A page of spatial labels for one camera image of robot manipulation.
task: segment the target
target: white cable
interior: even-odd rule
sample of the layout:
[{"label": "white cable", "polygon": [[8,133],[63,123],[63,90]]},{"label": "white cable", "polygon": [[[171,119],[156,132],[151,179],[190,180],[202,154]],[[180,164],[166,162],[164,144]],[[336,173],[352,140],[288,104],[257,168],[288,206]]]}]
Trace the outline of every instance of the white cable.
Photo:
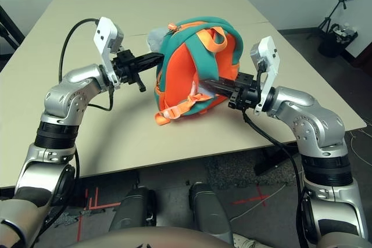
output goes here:
[{"label": "white cable", "polygon": [[233,222],[234,220],[236,219],[239,219],[240,217],[242,217],[243,215],[247,214],[248,212],[252,211],[253,209],[255,209],[257,206],[259,206],[260,204],[262,204],[265,200],[268,200],[269,198],[275,196],[277,193],[279,193],[281,190],[284,189],[284,187],[286,187],[287,183],[284,184],[280,189],[276,190],[274,193],[272,193],[270,196],[268,196],[267,198],[261,200],[259,203],[255,204],[254,206],[252,206],[250,209],[244,211],[242,214],[239,214],[233,218],[230,219],[230,222]]},{"label": "white cable", "polygon": [[363,133],[363,134],[365,134],[365,135],[367,135],[367,136],[369,136],[372,139],[372,135],[371,134],[368,134],[366,131],[364,131],[362,129],[360,129],[358,131],[361,132],[361,133]]},{"label": "white cable", "polygon": [[360,160],[362,160],[363,162],[365,162],[368,166],[372,167],[372,164],[369,163],[368,161],[366,161],[365,159],[363,159],[362,157],[359,156],[358,153],[356,153],[354,147],[353,147],[353,140],[356,138],[356,136],[353,135],[352,132],[350,132],[350,135],[351,135],[351,139],[350,139],[350,148],[351,150],[354,152],[354,154],[356,155],[356,157],[358,157]]},{"label": "white cable", "polygon": [[367,125],[372,126],[372,121],[370,121],[369,119],[365,117],[362,117],[362,119],[364,120],[365,123],[367,123]]}]

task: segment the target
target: black cable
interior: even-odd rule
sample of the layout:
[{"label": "black cable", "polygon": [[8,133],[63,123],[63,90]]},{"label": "black cable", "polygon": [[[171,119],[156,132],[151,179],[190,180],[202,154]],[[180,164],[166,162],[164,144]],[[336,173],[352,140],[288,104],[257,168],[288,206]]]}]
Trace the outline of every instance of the black cable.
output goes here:
[{"label": "black cable", "polygon": [[85,20],[81,20],[80,22],[78,22],[77,24],[75,24],[71,28],[70,32],[68,33],[68,35],[67,35],[67,37],[65,39],[65,43],[63,43],[62,51],[60,53],[59,70],[58,70],[58,83],[60,83],[62,81],[63,58],[65,57],[66,48],[67,48],[67,45],[69,43],[69,40],[70,40],[72,34],[82,24],[84,24],[84,23],[90,23],[90,22],[94,22],[94,23],[98,24],[99,20],[97,20],[97,19],[85,19]]},{"label": "black cable", "polygon": [[286,150],[285,145],[283,143],[277,141],[276,139],[271,137],[269,134],[261,130],[255,123],[253,123],[253,121],[246,114],[246,109],[243,111],[243,119],[244,119],[244,122],[248,123],[258,134],[260,134],[261,136],[269,140],[271,143],[278,146],[281,150],[283,150],[283,152],[288,156],[289,160],[291,161],[294,172],[295,172],[297,196],[298,196],[297,209],[296,209],[296,230],[297,230],[300,247],[308,248],[309,245],[306,241],[305,234],[303,233],[303,228],[302,228],[301,202],[303,199],[303,194],[301,193],[300,176],[298,173],[295,160],[293,159],[292,155]]},{"label": "black cable", "polygon": [[[60,83],[62,81],[63,59],[65,58],[66,48],[67,48],[67,45],[68,45],[68,43],[70,41],[70,38],[71,38],[72,34],[82,24],[84,24],[84,23],[90,23],[90,22],[94,22],[95,24],[98,24],[99,20],[97,20],[97,19],[85,19],[85,20],[81,20],[80,22],[78,22],[77,24],[75,24],[71,28],[70,32],[68,33],[68,35],[67,35],[67,37],[65,39],[65,42],[63,43],[62,51],[60,53],[59,68],[58,68],[58,83]],[[104,110],[106,112],[111,111],[112,110],[112,107],[113,107],[113,91],[114,90],[115,90],[114,86],[112,85],[112,83],[110,83],[110,85],[109,85],[109,101],[110,101],[109,108],[105,108],[105,107],[102,107],[100,105],[95,105],[95,104],[88,104],[88,106],[89,107],[96,107],[97,109],[101,109],[101,110]]]},{"label": "black cable", "polygon": [[112,82],[110,82],[110,85],[109,85],[109,100],[110,100],[110,106],[108,108],[106,107],[102,107],[102,106],[99,106],[99,105],[96,105],[96,104],[88,104],[89,107],[96,107],[97,109],[101,109],[101,110],[104,110],[106,112],[109,112],[112,110],[112,107],[114,105],[114,91],[115,91],[115,87],[113,85]]},{"label": "black cable", "polygon": [[258,105],[260,102],[261,102],[261,75],[262,75],[263,71],[261,69],[258,69],[257,71],[257,101],[256,103],[254,104],[254,106]]},{"label": "black cable", "polygon": [[37,237],[41,236],[47,229],[51,227],[51,225],[61,216],[61,214],[65,211],[67,208],[69,201],[71,200],[71,197],[73,196],[73,193],[76,190],[77,183],[80,177],[80,159],[79,159],[79,154],[77,152],[77,149],[75,151],[75,162],[76,162],[76,175],[75,175],[75,180],[74,180],[74,187],[72,190],[72,193],[69,197],[67,197],[65,203],[63,206],[60,208],[60,210],[51,218],[47,223],[44,223],[44,226],[40,229],[39,234]]}]

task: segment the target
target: metal bracket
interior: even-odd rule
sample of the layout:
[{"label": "metal bracket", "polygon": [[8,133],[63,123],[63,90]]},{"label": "metal bracket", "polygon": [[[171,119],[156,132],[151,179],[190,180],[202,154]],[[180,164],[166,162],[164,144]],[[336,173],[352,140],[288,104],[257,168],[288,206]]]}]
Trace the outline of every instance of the metal bracket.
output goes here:
[{"label": "metal bracket", "polygon": [[109,54],[116,53],[120,50],[123,38],[123,32],[111,21],[111,19],[108,19],[107,17],[101,17],[99,19],[93,41],[101,55],[102,64],[107,77],[109,81],[113,83],[115,89],[120,88],[120,81],[112,67]]},{"label": "metal bracket", "polygon": [[259,63],[263,60],[266,62],[266,73],[267,76],[263,82],[261,91],[261,100],[255,107],[255,114],[260,114],[262,107],[269,94],[270,88],[274,83],[274,80],[278,74],[278,68],[280,58],[278,55],[277,48],[275,47],[273,37],[268,36],[263,38],[259,43],[255,44],[251,49],[251,58],[258,71]]}]

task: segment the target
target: orange strap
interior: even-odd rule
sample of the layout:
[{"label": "orange strap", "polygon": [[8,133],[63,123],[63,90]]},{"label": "orange strap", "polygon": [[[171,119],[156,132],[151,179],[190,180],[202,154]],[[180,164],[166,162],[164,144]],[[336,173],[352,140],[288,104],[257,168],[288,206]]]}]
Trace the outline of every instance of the orange strap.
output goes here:
[{"label": "orange strap", "polygon": [[191,107],[200,101],[206,101],[211,99],[211,96],[203,95],[203,94],[196,94],[196,95],[188,95],[187,100],[179,103],[176,106],[168,107],[167,109],[158,112],[155,115],[155,121],[159,125],[164,125],[170,122],[171,119],[177,119],[182,114],[190,111]]},{"label": "orange strap", "polygon": [[223,37],[222,43],[217,44],[212,38],[212,36],[209,34],[209,32],[205,29],[198,31],[196,34],[207,50],[209,50],[210,52],[220,52],[224,50],[227,46],[225,32],[220,26],[215,26],[212,27],[211,29],[214,29],[218,34],[220,34]]}]

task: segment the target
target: backpack zipper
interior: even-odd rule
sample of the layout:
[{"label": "backpack zipper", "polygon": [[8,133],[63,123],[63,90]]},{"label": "backpack zipper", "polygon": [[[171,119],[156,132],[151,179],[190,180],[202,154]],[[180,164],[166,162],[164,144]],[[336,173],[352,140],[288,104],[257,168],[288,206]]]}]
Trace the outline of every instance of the backpack zipper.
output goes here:
[{"label": "backpack zipper", "polygon": [[186,28],[189,28],[189,27],[198,26],[198,25],[203,24],[203,23],[206,23],[206,22],[205,21],[194,21],[192,23],[181,24],[180,26],[177,26],[174,23],[170,23],[170,24],[168,24],[169,31],[168,31],[167,34],[172,34],[172,36],[173,36],[174,34],[176,34],[179,31],[185,30]]}]

